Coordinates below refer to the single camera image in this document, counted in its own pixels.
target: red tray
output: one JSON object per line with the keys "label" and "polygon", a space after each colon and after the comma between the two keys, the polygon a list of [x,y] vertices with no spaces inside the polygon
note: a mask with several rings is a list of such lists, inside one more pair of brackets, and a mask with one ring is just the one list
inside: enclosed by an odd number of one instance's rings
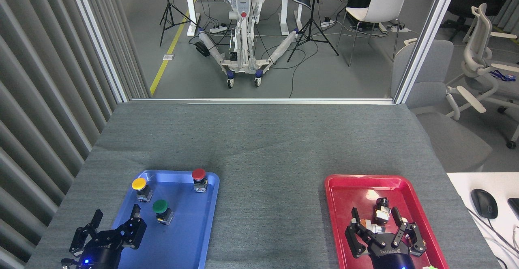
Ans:
{"label": "red tray", "polygon": [[[433,265],[438,269],[448,269],[440,245],[436,241],[431,226],[411,183],[397,175],[329,175],[324,181],[330,219],[335,238],[335,247],[340,269],[372,269],[368,255],[354,258],[344,235],[345,228],[352,220],[352,208],[356,207],[361,219],[371,219],[373,206],[380,197],[387,197],[389,207],[398,207],[402,217],[415,222],[427,251],[420,257],[411,256],[416,269]],[[386,232],[397,232],[393,217],[386,224]]]}

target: plastic tray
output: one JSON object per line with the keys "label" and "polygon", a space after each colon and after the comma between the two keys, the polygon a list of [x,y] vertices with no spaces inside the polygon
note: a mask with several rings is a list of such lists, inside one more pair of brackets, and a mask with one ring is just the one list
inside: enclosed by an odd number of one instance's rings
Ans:
{"label": "plastic tray", "polygon": [[[141,218],[148,226],[139,249],[122,251],[119,269],[204,268],[219,187],[217,175],[210,172],[206,175],[207,192],[196,193],[191,172],[144,171],[136,178],[145,178],[153,189],[150,203],[137,201],[135,190],[128,185],[113,228],[128,220],[135,203],[141,207]],[[159,199],[165,199],[174,212],[169,226],[159,224],[152,210],[153,203]]]}
{"label": "plastic tray", "polygon": [[[389,207],[397,206],[402,217],[416,222],[427,251],[420,257],[412,256],[416,269],[433,265],[438,269],[448,269],[440,246],[434,237],[429,221],[416,196],[413,186],[406,178],[397,175],[329,175],[324,181],[330,220],[335,238],[335,247],[341,269],[371,269],[368,255],[354,258],[344,235],[345,228],[352,220],[352,208],[356,207],[361,219],[373,218],[376,199],[387,197]],[[386,224],[386,232],[397,232],[393,217]]]}

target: tripod stand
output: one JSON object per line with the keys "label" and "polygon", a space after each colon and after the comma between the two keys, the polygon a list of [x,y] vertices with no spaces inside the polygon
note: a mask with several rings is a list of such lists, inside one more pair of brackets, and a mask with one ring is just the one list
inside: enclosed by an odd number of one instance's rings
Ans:
{"label": "tripod stand", "polygon": [[[290,57],[288,58],[287,62],[290,61],[290,58],[292,58],[292,55],[294,54],[295,52],[295,49],[297,49],[297,47],[303,45],[304,43],[308,42],[308,41],[311,41],[311,42],[321,42],[321,43],[328,43],[330,45],[330,47],[332,47],[333,51],[335,52],[335,54],[337,54],[337,56],[339,56],[339,53],[337,53],[337,50],[333,47],[332,43],[330,43],[330,40],[328,40],[328,38],[326,38],[326,36],[324,35],[324,32],[321,28],[319,28],[319,25],[317,25],[317,23],[315,22],[315,20],[313,19],[313,9],[315,8],[315,0],[312,0],[312,10],[311,10],[311,13],[310,13],[310,19],[305,23],[305,25],[302,27],[300,33],[301,33],[301,36],[299,37],[299,39],[297,40],[297,43],[295,45],[295,47],[292,49],[292,53],[290,53]],[[315,40],[312,38],[312,24],[315,25],[315,27],[319,30],[319,32],[321,32],[321,34],[323,35],[324,39],[326,41],[322,41],[322,40]]]}
{"label": "tripod stand", "polygon": [[[186,18],[186,21],[176,24],[174,22],[174,20],[173,20],[173,11],[171,10],[171,8],[174,8],[177,12],[180,12],[180,14],[182,14],[182,16],[184,16]],[[164,21],[163,33],[162,33],[162,36],[161,36],[161,43],[159,44],[159,46],[162,46],[162,40],[164,38],[164,32],[167,31],[168,29],[171,29],[174,26],[182,25],[182,24],[189,23],[189,22],[192,22],[192,23],[196,24],[195,22],[193,22],[189,18],[189,16],[185,15],[178,8],[176,8],[175,5],[173,5],[173,3],[171,3],[169,0],[167,0],[167,5],[165,6],[163,17],[161,18],[161,22],[159,23],[159,25],[161,25],[163,21]]]}

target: power strip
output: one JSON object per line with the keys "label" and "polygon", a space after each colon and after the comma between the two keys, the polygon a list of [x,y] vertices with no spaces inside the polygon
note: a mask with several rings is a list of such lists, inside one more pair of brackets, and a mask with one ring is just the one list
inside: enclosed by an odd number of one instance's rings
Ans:
{"label": "power strip", "polygon": [[[391,27],[391,31],[392,32],[397,32],[397,26],[393,26]],[[403,29],[400,29],[399,32],[410,32],[411,30],[408,29],[408,28],[403,28]]]}
{"label": "power strip", "polygon": [[382,25],[382,23],[378,23],[378,28],[380,29],[380,32],[382,34],[387,34],[388,33],[388,30],[386,29],[386,27],[384,27],[384,25]]}
{"label": "power strip", "polygon": [[321,23],[321,27],[322,27],[322,28],[327,28],[327,27],[329,27],[329,26],[334,25],[335,22],[336,22],[336,21],[322,22],[322,23]]}
{"label": "power strip", "polygon": [[217,27],[217,28],[212,28],[212,29],[210,29],[209,32],[210,32],[211,34],[215,34],[215,33],[217,33],[217,32],[223,32],[223,31],[225,31],[225,30],[227,30],[227,27],[222,27],[222,26],[220,26],[220,27]]}

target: yellow button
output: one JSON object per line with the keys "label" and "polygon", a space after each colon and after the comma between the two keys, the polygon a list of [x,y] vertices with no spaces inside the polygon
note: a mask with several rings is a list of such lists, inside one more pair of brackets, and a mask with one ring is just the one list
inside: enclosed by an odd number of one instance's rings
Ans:
{"label": "yellow button", "polygon": [[134,190],[141,191],[146,187],[146,179],[145,178],[137,178],[133,180],[133,183],[131,184],[131,187]]}

